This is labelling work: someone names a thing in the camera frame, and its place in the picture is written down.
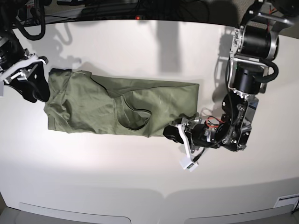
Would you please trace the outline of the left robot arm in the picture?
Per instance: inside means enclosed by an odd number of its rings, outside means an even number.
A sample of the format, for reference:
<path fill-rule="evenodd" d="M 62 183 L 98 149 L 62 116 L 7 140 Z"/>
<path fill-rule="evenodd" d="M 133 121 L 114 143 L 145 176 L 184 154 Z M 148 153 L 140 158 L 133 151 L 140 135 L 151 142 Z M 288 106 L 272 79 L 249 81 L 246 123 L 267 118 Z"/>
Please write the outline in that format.
<path fill-rule="evenodd" d="M 164 129 L 164 136 L 184 145 L 183 169 L 193 171 L 208 148 L 242 151 L 247 146 L 258 105 L 257 94 L 275 80 L 279 69 L 279 33 L 299 21 L 296 0 L 256 0 L 234 29 L 225 72 L 226 96 L 221 118 L 183 116 Z"/>

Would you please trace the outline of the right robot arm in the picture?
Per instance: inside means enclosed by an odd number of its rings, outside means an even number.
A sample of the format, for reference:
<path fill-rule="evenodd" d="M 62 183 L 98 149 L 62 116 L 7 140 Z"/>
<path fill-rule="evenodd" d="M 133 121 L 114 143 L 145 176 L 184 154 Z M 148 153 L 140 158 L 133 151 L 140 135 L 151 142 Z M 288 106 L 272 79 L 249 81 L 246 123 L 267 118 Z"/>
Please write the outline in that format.
<path fill-rule="evenodd" d="M 0 2 L 0 94 L 4 86 L 16 90 L 25 100 L 35 103 L 47 102 L 50 90 L 44 75 L 44 65 L 48 64 L 45 56 L 29 53 L 22 47 L 13 28 L 17 28 L 28 40 L 41 40 L 46 31 L 44 7 L 49 0 L 36 0 L 34 6 L 27 7 L 26 0 L 2 0 Z M 30 21 L 41 27 L 40 33 L 31 35 L 21 21 L 21 12 L 30 12 Z"/>

